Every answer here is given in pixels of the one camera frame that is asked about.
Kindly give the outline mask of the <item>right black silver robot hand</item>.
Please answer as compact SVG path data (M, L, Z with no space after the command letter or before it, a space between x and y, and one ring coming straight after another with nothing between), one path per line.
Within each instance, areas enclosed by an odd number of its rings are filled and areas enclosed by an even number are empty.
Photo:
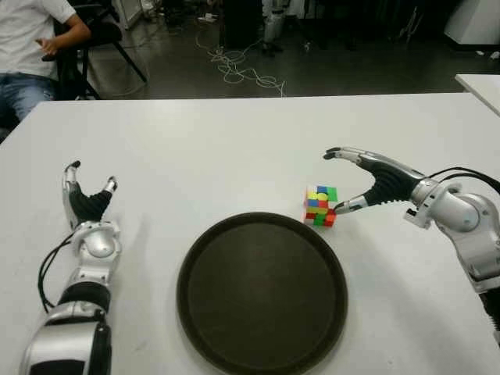
M325 151L323 158L345 159L369 172L373 186L361 195L338 203L336 215L352 213L373 205L410 200L415 187L426 176L415 169L376 152L358 148L334 147Z

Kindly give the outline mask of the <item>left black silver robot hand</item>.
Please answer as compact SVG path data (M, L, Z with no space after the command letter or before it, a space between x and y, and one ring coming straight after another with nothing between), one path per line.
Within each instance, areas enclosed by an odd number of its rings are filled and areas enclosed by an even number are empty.
M62 177L62 203L71 230L87 221L100 222L118 187L116 178L111 176L102 190L86 195L77 181L79 167L80 160L72 162L64 169Z

